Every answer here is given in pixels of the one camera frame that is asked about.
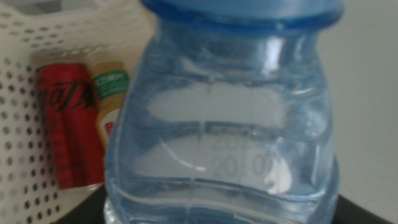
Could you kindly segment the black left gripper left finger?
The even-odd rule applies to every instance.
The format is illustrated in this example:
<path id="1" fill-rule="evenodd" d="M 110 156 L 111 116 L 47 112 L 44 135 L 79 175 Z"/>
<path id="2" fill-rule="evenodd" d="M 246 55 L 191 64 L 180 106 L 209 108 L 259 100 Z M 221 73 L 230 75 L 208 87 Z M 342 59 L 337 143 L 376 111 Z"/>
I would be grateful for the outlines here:
<path id="1" fill-rule="evenodd" d="M 105 224 L 103 209 L 107 193 L 98 187 L 87 199 L 52 224 Z"/>

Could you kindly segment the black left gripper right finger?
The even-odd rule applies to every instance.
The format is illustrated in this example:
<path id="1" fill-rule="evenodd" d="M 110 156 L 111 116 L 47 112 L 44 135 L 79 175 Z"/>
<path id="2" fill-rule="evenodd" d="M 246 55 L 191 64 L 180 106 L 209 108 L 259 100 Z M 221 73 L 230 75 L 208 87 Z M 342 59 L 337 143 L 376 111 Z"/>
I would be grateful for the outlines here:
<path id="1" fill-rule="evenodd" d="M 334 224 L 393 224 L 364 208 L 356 205 L 342 195 L 338 196 L 334 214 Z"/>

